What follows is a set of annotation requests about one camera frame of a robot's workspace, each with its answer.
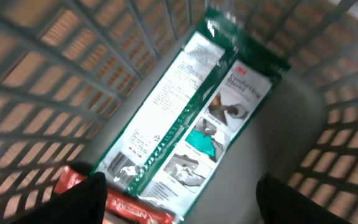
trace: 3m logo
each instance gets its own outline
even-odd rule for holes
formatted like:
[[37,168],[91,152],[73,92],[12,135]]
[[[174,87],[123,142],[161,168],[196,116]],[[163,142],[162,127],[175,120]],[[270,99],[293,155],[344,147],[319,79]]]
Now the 3m logo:
[[241,75],[246,75],[247,70],[241,66],[237,66],[236,72],[240,73]]

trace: green package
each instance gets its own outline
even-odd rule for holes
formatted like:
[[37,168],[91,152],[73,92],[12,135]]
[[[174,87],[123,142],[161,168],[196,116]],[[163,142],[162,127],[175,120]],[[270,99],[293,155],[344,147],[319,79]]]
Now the green package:
[[93,172],[181,222],[289,68],[208,10]]

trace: plastic basket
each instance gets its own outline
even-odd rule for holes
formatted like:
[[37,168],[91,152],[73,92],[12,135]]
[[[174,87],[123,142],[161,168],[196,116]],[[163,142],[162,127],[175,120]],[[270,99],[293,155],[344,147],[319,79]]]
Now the plastic basket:
[[[105,150],[100,140],[109,142],[133,112],[125,102],[142,101],[172,59],[169,50],[209,6],[230,10],[293,66],[278,87],[286,100],[273,97],[266,105],[289,109],[258,115],[265,136],[258,147],[277,148],[266,150],[266,170],[358,223],[356,0],[0,0],[0,223],[49,200],[61,166],[79,153]],[[285,95],[286,86],[299,91]],[[279,125],[291,131],[272,133],[269,126]],[[260,177],[247,174],[252,185]],[[199,203],[208,204],[211,192]],[[223,213],[241,222],[253,211],[233,208],[241,196],[217,197],[233,204],[209,223],[224,221]],[[196,222],[197,213],[189,219]]]

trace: red package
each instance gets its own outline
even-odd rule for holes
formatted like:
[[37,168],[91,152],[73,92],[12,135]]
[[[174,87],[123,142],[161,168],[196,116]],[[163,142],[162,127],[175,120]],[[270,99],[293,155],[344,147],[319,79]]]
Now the red package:
[[[54,192],[61,194],[85,179],[85,176],[65,166]],[[168,213],[152,209],[112,189],[108,189],[106,210],[140,224],[174,223],[174,218]]]

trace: teal cloth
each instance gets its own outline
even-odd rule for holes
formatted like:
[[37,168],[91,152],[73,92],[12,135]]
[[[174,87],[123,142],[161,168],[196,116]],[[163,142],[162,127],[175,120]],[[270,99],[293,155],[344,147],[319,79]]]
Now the teal cloth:
[[186,142],[191,144],[197,150],[209,156],[215,157],[215,148],[212,145],[212,137],[206,136],[204,133],[197,130],[191,130],[186,138]]

